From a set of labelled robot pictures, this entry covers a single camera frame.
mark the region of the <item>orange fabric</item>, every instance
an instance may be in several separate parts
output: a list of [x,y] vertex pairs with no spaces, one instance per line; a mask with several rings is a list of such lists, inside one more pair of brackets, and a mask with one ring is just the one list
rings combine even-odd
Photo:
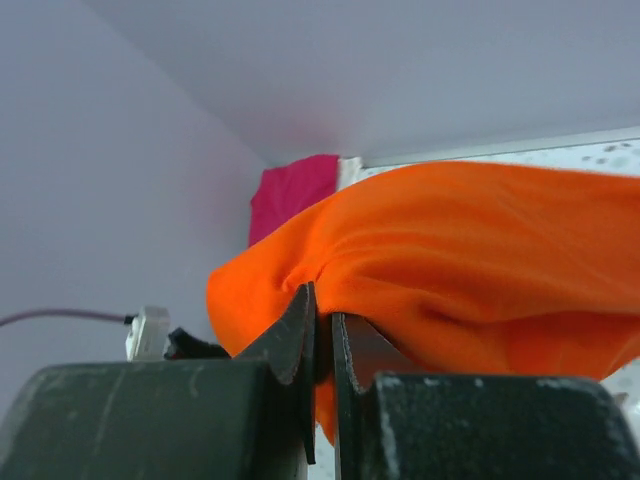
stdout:
[[[640,179],[464,162],[370,178],[214,271],[237,354],[313,281],[431,371],[585,375],[640,355]],[[317,418],[334,432],[331,380]]]

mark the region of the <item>wall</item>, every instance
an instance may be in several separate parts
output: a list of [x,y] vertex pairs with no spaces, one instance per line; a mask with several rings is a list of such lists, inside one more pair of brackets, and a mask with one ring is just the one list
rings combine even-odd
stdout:
[[[0,316],[167,306],[212,337],[208,272],[246,245],[264,163],[89,8],[0,2]],[[124,358],[124,327],[0,329],[0,415],[36,369]]]
[[640,125],[640,2],[84,0],[261,155]]

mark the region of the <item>black cable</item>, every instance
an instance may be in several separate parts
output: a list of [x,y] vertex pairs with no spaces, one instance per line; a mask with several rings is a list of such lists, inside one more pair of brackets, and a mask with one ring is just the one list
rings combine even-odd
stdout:
[[77,308],[40,308],[37,310],[26,310],[24,312],[18,312],[2,317],[0,318],[0,327],[5,327],[10,323],[16,323],[20,320],[37,317],[86,318],[129,325],[135,318],[135,315],[118,315],[114,313],[97,312],[95,310],[81,310]]

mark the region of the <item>wire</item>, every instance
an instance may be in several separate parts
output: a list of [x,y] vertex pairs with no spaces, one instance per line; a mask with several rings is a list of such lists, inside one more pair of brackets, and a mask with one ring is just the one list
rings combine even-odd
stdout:
[[37,310],[26,310],[0,318],[0,327],[5,327],[11,323],[19,322],[29,318],[38,317],[73,317],[86,318],[91,320],[101,320],[104,322],[115,322],[127,324],[131,315],[118,315],[113,313],[97,312],[95,310],[80,310],[77,308],[41,308]]

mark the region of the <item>cable connector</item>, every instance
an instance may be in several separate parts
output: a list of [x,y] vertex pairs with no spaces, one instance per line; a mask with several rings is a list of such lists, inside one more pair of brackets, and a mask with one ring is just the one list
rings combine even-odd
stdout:
[[163,307],[142,307],[131,320],[131,330],[125,340],[129,362],[162,360],[171,319]]

